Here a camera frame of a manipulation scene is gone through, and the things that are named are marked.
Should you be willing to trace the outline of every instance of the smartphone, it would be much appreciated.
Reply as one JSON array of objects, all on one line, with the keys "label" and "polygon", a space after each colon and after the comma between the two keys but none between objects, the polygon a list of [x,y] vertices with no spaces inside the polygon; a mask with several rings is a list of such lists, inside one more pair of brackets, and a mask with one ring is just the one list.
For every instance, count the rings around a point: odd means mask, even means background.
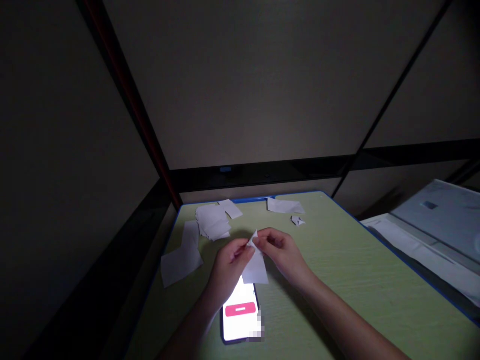
[{"label": "smartphone", "polygon": [[259,341],[262,336],[259,308],[255,285],[245,284],[240,276],[235,290],[221,308],[221,337],[226,345]]}]

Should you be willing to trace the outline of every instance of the stack of paper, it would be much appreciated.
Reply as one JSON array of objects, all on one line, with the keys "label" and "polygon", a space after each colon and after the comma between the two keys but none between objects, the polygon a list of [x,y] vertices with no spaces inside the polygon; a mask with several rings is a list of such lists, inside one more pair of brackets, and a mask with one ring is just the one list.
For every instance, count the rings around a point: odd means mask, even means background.
[{"label": "stack of paper", "polygon": [[181,247],[161,257],[163,287],[186,278],[203,264],[199,252],[199,225],[196,221],[187,221],[183,227]]},{"label": "stack of paper", "polygon": [[230,237],[229,219],[222,205],[205,205],[196,209],[200,234],[212,241]]},{"label": "stack of paper", "polygon": [[267,200],[268,211],[281,214],[305,214],[305,210],[299,201],[276,200],[269,197]]},{"label": "stack of paper", "polygon": [[250,241],[248,242],[247,246],[251,246],[255,248],[255,253],[251,258],[250,262],[247,264],[245,270],[241,277],[243,278],[244,284],[268,284],[269,278],[267,276],[267,269],[265,268],[265,261],[262,252],[255,246],[254,238],[258,238],[259,235],[257,230],[251,237]]},{"label": "stack of paper", "polygon": [[236,219],[236,218],[239,218],[244,214],[243,212],[240,211],[240,209],[230,199],[224,200],[224,201],[219,201],[218,203],[223,207],[225,212],[228,214],[228,216],[230,216],[230,218],[232,220]]}]

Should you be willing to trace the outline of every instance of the red button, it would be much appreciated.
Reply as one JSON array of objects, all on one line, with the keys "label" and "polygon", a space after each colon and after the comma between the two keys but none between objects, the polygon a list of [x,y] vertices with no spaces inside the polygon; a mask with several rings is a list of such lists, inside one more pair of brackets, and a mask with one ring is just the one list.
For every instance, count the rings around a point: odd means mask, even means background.
[{"label": "red button", "polygon": [[252,314],[255,312],[255,303],[247,302],[245,304],[231,305],[225,308],[227,318],[243,314]]}]

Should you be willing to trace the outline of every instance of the table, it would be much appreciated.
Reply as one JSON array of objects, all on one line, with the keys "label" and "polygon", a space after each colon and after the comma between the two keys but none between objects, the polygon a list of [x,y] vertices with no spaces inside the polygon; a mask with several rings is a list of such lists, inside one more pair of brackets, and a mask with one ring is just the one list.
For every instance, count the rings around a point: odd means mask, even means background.
[{"label": "table", "polygon": [[[300,201],[306,224],[296,227],[291,214],[267,211],[266,201],[238,204],[243,216],[230,221],[231,238],[211,242],[200,237],[201,268],[167,289],[159,269],[126,359],[153,359],[207,284],[217,251],[231,239],[250,238],[256,229],[267,227],[291,234],[313,272],[411,358],[470,359],[479,350],[480,329],[328,195],[316,191],[276,198]],[[195,219],[198,206],[182,206],[165,253],[180,246],[184,224]],[[225,346],[217,315],[199,357],[342,358],[303,298],[270,259],[265,258],[265,264],[270,284],[256,285],[264,316],[264,342]]]}]

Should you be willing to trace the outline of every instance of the white paper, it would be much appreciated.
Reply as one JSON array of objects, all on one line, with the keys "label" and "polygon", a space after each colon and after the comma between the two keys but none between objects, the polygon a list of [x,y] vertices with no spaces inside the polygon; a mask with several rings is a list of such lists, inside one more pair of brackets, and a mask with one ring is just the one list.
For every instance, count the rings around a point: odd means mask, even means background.
[{"label": "white paper", "polygon": [[217,241],[218,239],[222,239],[222,236],[229,232],[231,228],[232,227],[228,222],[220,220],[209,228],[205,229],[205,232],[210,240]]},{"label": "white paper", "polygon": [[195,220],[185,222],[183,235],[181,237],[181,246],[199,248],[199,224]]},{"label": "white paper", "polygon": [[229,219],[221,205],[204,205],[196,209],[200,234],[212,241],[230,237]]},{"label": "white paper", "polygon": [[292,216],[291,217],[291,222],[294,223],[297,228],[302,225],[302,224],[305,224],[305,221],[303,221],[301,218],[299,218],[298,216]]},{"label": "white paper", "polygon": [[234,204],[234,202],[230,199],[224,200],[224,201],[219,201],[218,202],[225,212],[230,216],[230,218],[236,219],[241,217],[244,213],[240,211],[240,209]]},{"label": "white paper", "polygon": [[170,285],[186,278],[196,269],[204,264],[199,249],[192,246],[181,246],[175,251],[161,257],[161,279],[163,287],[168,288]]},{"label": "white paper", "polygon": [[247,264],[245,270],[243,270],[243,274],[241,275],[243,278],[244,284],[268,284],[269,278],[267,276],[267,269],[265,268],[265,261],[262,252],[255,246],[254,238],[258,238],[258,233],[255,230],[255,233],[251,237],[250,241],[248,242],[247,246],[251,246],[255,248],[255,253],[251,258],[250,262]]},{"label": "white paper", "polygon": [[222,236],[220,236],[218,239],[226,239],[230,237],[230,232],[224,233]]},{"label": "white paper", "polygon": [[386,219],[369,226],[376,229],[394,247],[417,260],[480,307],[479,275],[435,251],[434,247],[424,245]]},{"label": "white paper", "polygon": [[299,201],[276,200],[269,197],[267,199],[268,211],[281,214],[305,214],[305,210]]}]

